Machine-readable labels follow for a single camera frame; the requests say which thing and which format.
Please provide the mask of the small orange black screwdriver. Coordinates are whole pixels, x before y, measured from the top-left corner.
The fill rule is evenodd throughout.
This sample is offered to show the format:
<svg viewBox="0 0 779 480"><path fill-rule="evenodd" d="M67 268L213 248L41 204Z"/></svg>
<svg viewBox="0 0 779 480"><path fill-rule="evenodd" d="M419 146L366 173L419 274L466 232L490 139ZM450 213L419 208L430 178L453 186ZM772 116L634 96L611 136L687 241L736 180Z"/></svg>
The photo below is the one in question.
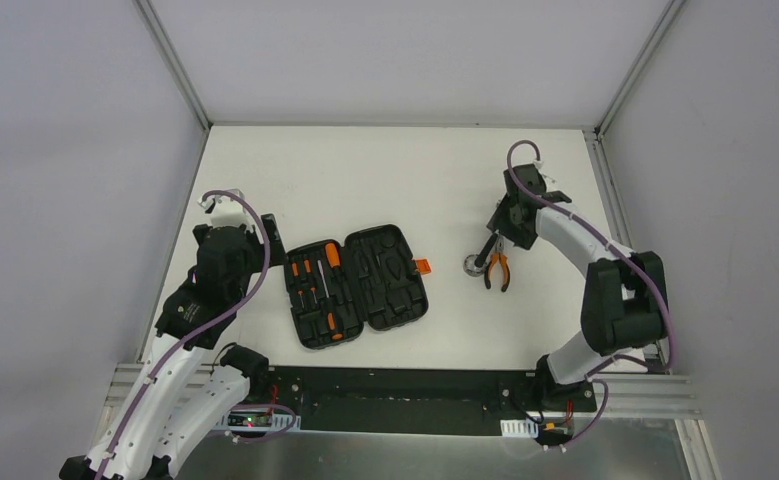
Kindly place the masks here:
<svg viewBox="0 0 779 480"><path fill-rule="evenodd" d="M303 310L305 307L305 301L303 296L303 290L301 287L299 267L297 262L293 262L291 264L291 270L292 270L293 289L297 293L300 302L300 309Z"/></svg>

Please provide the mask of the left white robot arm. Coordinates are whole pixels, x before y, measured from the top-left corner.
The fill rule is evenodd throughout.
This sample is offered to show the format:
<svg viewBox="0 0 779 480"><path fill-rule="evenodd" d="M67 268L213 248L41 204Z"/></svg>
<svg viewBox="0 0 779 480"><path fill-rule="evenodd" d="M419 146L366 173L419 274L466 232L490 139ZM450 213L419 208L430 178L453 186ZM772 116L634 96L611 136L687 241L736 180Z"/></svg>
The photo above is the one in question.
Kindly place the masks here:
<svg viewBox="0 0 779 480"><path fill-rule="evenodd" d="M234 308L248 295L252 275L285 260L271 214L262 216L258 229L244 221L199 224L192 234L196 263L164 301L130 393L89 453L65 461L60 478L173 479L225 413L241 401L253 405L268 396L268 358L233 345L202 391L178 404L204 356L236 319Z"/></svg>

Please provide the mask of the large orange black screwdriver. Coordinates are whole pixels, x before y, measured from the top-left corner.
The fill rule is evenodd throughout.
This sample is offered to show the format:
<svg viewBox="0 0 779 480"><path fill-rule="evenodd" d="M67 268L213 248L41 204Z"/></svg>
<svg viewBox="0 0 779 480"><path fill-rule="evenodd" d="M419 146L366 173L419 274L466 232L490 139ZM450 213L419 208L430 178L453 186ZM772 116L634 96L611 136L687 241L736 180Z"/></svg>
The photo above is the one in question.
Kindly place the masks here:
<svg viewBox="0 0 779 480"><path fill-rule="evenodd" d="M331 241L324 246L325 260L323 263L323 280L325 290L338 302L343 300L343 277L341 257L336 242Z"/></svg>

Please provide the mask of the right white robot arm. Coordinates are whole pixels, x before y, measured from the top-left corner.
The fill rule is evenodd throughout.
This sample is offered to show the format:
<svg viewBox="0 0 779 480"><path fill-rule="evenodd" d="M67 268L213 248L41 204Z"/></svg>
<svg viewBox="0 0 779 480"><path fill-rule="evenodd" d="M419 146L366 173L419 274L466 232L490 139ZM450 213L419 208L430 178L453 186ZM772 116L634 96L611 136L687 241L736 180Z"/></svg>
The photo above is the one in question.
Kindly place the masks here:
<svg viewBox="0 0 779 480"><path fill-rule="evenodd" d="M667 338L664 266L656 253L635 252L599 233L567 195L547 189L536 166L520 165L503 176L506 193L487 225L490 241L530 250L543 240L585 280L579 332L536 366L534 400L555 410L592 374Z"/></svg>

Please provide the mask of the black plastic tool case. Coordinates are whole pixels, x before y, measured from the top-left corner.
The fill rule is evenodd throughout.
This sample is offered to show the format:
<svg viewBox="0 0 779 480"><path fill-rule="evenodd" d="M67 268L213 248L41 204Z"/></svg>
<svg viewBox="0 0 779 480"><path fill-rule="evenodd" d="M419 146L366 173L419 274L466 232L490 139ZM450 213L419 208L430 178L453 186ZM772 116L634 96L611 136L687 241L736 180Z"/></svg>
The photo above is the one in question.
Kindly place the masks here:
<svg viewBox="0 0 779 480"><path fill-rule="evenodd" d="M333 296L344 338L332 341L327 324L325 292L317 268L324 263L324 246L334 241L341 257L343 300ZM313 304L305 281L303 261L308 259L317 286L318 306ZM291 264L298 263L305 307L300 309L293 289ZM286 253L284 284L290 299L290 312L300 344L321 350L356 339L366 327L387 331L422 318L429 309L423 277L432 268L424 258L416 258L402 230L385 224L349 234L344 241L321 240Z"/></svg>

